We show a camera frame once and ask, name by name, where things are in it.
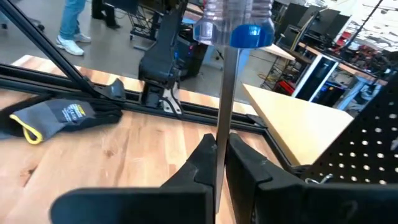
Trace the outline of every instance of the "black pegboard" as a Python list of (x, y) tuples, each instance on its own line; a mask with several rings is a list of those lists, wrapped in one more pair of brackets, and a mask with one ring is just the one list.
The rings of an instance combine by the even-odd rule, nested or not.
[(362, 110), (302, 179), (357, 184), (398, 183), (398, 76)]

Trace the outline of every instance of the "metal rod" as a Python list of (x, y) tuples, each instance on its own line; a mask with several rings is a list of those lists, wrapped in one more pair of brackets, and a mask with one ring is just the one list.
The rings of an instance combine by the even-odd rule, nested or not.
[(358, 34), (362, 31), (363, 27), (366, 25), (368, 20), (373, 16), (374, 12), (376, 12), (376, 9), (380, 6), (380, 4), (383, 2), (383, 0), (380, 0), (378, 4), (373, 8), (372, 12), (368, 15), (368, 17), (365, 19), (365, 21), (362, 23), (361, 27), (356, 31), (356, 33), (350, 38), (348, 43), (343, 47), (341, 50), (340, 55), (344, 55), (349, 46), (354, 42), (355, 38), (358, 36)]
[(217, 171), (216, 171), (216, 212), (220, 208), (221, 189), (224, 179), (224, 160), (231, 128), (236, 75), (239, 64), (239, 49), (224, 48), (224, 73), (221, 83), (220, 110), (217, 120)]

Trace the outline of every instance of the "wooden tabletop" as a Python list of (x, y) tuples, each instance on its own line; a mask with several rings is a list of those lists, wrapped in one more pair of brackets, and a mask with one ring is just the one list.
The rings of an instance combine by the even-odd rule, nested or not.
[[(25, 56), (15, 65), (60, 74), (42, 58)], [(118, 77), (79, 69), (98, 83)], [(122, 81), (130, 89), (140, 89), (130, 78)], [(0, 109), (31, 96), (3, 89), (0, 94)], [(215, 100), (197, 97), (193, 98), (204, 105), (213, 105)], [(123, 111), (119, 124), (59, 133), (39, 145), (25, 139), (0, 141), (0, 223), (50, 223), (52, 202), (80, 187), (158, 187), (178, 171), (204, 134), (215, 132), (212, 126)], [(280, 165), (262, 136), (237, 133)], [(234, 223), (226, 180), (220, 206), (217, 223)]]
[[(315, 55), (321, 54), (321, 52), (320, 52), (319, 50), (313, 49), (312, 47), (309, 47), (309, 46), (305, 46), (304, 43), (301, 43), (301, 42), (300, 42), (300, 43), (298, 43), (298, 45), (299, 45), (300, 47), (306, 47), (306, 49), (307, 49), (309, 52), (311, 52), (311, 53), (313, 53), (313, 54), (315, 54)], [(369, 80), (369, 81), (371, 81), (371, 82), (373, 82), (373, 80), (375, 79), (373, 76), (368, 75), (368, 74), (362, 72), (362, 71), (359, 70), (359, 69), (351, 68), (351, 67), (349, 67), (349, 66), (347, 66), (347, 65), (345, 65), (345, 64), (343, 64), (343, 63), (339, 63), (338, 68), (340, 68), (341, 70), (344, 70), (344, 71), (346, 71), (346, 72), (348, 72), (348, 73), (350, 73), (350, 74), (352, 74), (352, 75), (355, 75), (355, 76), (358, 76), (358, 77), (362, 77), (362, 78), (364, 78), (364, 79), (367, 79), (367, 80)], [(384, 81), (384, 80), (378, 80), (377, 83), (380, 84), (380, 85), (387, 85), (387, 82)]]
[(313, 164), (353, 120), (344, 111), (243, 86), (254, 109), (293, 165)]
[(282, 58), (286, 58), (287, 60), (295, 60), (295, 57), (291, 56), (291, 54), (287, 53), (286, 51), (282, 50), (280, 47), (276, 46), (275, 44), (272, 44), (269, 47), (261, 47), (259, 50), (263, 50), (265, 52), (269, 52), (271, 54), (280, 56)]
[(184, 18), (191, 19), (192, 21), (199, 21), (202, 17), (203, 11), (199, 6), (196, 6), (192, 3), (188, 3), (187, 10), (184, 12)]

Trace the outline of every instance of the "person's leg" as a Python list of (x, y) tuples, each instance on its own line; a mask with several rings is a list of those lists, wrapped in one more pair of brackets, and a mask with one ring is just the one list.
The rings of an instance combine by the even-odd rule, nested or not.
[(79, 21), (77, 21), (77, 26), (75, 29), (75, 41), (76, 42), (82, 42), (82, 43), (90, 43), (91, 42), (91, 37), (88, 37), (87, 35), (84, 35), (80, 32), (80, 27), (79, 27)]
[(57, 37), (57, 46), (73, 55), (83, 55), (84, 51), (77, 46), (75, 40), (80, 40), (78, 16), (84, 10), (86, 0), (66, 0), (63, 9), (60, 35)]
[(73, 40), (78, 27), (78, 16), (85, 8), (85, 0), (66, 0), (63, 9), (60, 36), (65, 40)]

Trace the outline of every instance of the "jeans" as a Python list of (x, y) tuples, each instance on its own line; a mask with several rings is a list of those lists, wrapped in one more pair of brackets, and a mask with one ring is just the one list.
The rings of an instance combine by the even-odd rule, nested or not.
[(60, 36), (65, 40), (73, 40), (80, 33), (77, 18), (84, 10), (86, 0), (65, 0), (65, 8), (61, 21)]

